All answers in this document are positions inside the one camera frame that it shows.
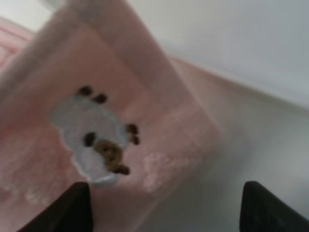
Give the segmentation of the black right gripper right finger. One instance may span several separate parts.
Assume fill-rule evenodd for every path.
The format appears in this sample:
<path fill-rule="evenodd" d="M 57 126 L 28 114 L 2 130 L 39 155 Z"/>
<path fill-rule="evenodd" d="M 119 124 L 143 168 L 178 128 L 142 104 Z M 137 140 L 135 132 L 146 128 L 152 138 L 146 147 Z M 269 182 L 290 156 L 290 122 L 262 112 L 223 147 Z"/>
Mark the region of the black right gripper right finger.
<path fill-rule="evenodd" d="M 244 184 L 239 218 L 241 232 L 307 232 L 309 220 L 256 181 Z"/>

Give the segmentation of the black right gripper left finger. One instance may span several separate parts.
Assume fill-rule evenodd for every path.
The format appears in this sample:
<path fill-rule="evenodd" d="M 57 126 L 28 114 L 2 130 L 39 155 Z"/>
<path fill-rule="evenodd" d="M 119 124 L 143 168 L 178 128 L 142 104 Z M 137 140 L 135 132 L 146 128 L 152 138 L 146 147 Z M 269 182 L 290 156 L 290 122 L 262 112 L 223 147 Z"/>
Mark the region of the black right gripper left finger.
<path fill-rule="evenodd" d="M 49 207 L 20 229 L 21 232 L 92 232 L 89 184 L 76 182 Z"/>

